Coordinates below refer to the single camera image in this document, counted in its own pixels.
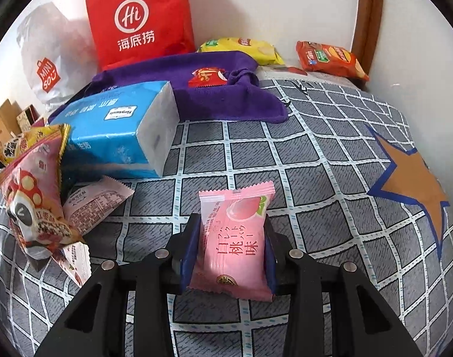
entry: yellow chip bag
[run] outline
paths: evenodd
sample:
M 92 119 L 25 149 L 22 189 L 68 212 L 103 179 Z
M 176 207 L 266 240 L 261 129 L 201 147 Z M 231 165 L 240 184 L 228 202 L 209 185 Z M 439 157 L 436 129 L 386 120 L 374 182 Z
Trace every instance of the yellow chip bag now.
M 283 59 L 275 48 L 261 40 L 223 37 L 221 39 L 208 40 L 200 46 L 197 52 L 211 51 L 242 51 L 256 60 L 259 65 L 284 64 Z
M 7 166 L 40 139 L 60 130 L 61 126 L 62 125 L 32 127 L 30 130 L 19 134 L 0 148 L 0 162 Z

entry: cardboard box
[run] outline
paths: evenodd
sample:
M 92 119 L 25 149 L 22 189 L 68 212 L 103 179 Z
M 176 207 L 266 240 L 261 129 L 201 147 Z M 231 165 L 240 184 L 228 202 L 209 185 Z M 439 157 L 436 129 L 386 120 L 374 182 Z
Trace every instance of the cardboard box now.
M 38 113 L 32 104 L 16 117 L 16 121 L 18 122 L 18 125 L 20 126 L 22 132 L 30 130 L 31 126 L 37 119 Z
M 21 133 L 16 122 L 17 114 L 20 114 L 20 107 L 8 99 L 0 106 L 0 147 Z
M 144 82 L 92 95 L 66 107 L 51 123 L 71 134 L 64 173 L 89 181 L 161 177 L 179 116 L 169 82 Z

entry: pink snack packet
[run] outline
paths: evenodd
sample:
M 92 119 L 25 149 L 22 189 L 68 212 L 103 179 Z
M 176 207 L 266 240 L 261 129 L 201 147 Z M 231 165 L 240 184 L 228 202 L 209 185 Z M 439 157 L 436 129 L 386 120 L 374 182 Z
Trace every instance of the pink snack packet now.
M 134 193 L 111 177 L 103 178 L 72 193 L 63 205 L 65 219 L 85 235 Z
M 203 230 L 190 288 L 239 299 L 272 301 L 264 274 L 264 219 L 272 181 L 199 192 Z
M 84 243 L 68 244 L 56 250 L 51 257 L 78 287 L 82 287 L 91 276 L 89 247 Z

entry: red candy wrapper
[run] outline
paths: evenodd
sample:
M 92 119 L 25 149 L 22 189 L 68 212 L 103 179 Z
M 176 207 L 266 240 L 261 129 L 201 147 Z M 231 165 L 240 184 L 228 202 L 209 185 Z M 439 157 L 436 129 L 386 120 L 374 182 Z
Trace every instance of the red candy wrapper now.
M 69 125 L 41 139 L 0 173 L 0 189 L 16 225 L 19 243 L 33 259 L 46 259 L 64 245 L 82 241 L 64 219 L 59 165 Z
M 225 70 L 208 67 L 208 68 L 199 68 L 192 72 L 194 76 L 188 81 L 189 87 L 211 87 L 216 85 L 225 85 L 228 83 L 228 80 L 223 75 Z

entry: hi logo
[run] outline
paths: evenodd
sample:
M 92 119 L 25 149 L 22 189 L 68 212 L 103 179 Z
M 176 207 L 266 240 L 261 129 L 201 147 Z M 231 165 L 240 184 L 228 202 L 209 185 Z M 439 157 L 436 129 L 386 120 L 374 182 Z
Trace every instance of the hi logo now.
M 140 30 L 149 17 L 144 0 L 125 0 L 115 10 L 114 22 L 119 31 L 130 34 Z

